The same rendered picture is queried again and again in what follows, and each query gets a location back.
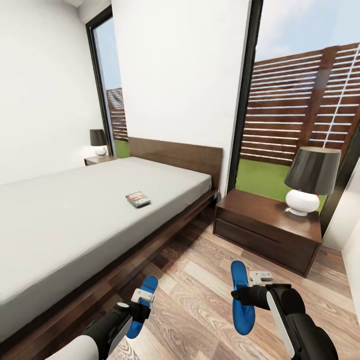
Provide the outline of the sandal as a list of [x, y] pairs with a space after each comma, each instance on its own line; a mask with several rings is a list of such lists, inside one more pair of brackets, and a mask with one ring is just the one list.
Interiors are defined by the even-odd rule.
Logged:
[[[245, 264], [240, 260], [235, 260], [230, 266], [233, 290], [239, 287], [248, 287], [248, 276]], [[242, 336], [248, 335], [254, 328], [256, 314], [254, 305], [243, 305], [241, 300], [232, 298], [232, 318], [235, 330]]]
[[[149, 275], [144, 280], [140, 289], [152, 293], [154, 295], [157, 286], [158, 286], [158, 279], [153, 275]], [[147, 306], [148, 309], [150, 309], [150, 302], [140, 299], [140, 304], [143, 304]], [[144, 323], [133, 321], [131, 323], [130, 329], [128, 330], [128, 333], [125, 336], [129, 339], [135, 339], [140, 334], [143, 325]]]

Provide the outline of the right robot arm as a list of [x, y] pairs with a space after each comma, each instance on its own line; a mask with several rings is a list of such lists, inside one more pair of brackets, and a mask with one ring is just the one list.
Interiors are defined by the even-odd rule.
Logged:
[[291, 360], [339, 360], [328, 333], [316, 326], [306, 313], [300, 293], [290, 283], [272, 283], [268, 271], [251, 271], [250, 286], [240, 286], [231, 292], [244, 306], [255, 306], [272, 312]]

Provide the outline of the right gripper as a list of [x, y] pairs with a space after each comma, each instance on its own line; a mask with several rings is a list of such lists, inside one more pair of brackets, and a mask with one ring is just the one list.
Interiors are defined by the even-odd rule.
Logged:
[[259, 290], [262, 287], [266, 287], [266, 285], [254, 285], [250, 286], [240, 286], [237, 290], [231, 292], [233, 298], [237, 301], [241, 301], [241, 304], [244, 306], [255, 306], [261, 309], [268, 310], [263, 307], [261, 302], [259, 301]]

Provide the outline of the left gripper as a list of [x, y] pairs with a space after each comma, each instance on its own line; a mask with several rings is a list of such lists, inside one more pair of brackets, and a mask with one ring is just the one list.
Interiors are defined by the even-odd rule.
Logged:
[[149, 309], [148, 306], [145, 306], [143, 304], [137, 303], [132, 301], [131, 299], [125, 298], [123, 302], [126, 302], [128, 304], [131, 304], [135, 309], [135, 317], [132, 320], [132, 322], [137, 321], [139, 323], [144, 323], [145, 320], [149, 319], [151, 308]]

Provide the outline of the hardback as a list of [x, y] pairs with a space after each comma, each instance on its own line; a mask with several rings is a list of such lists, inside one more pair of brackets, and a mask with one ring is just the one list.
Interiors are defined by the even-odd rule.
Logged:
[[141, 191], [129, 194], [125, 196], [136, 208], [150, 203], [151, 199], [147, 197], [145, 194], [143, 194]]

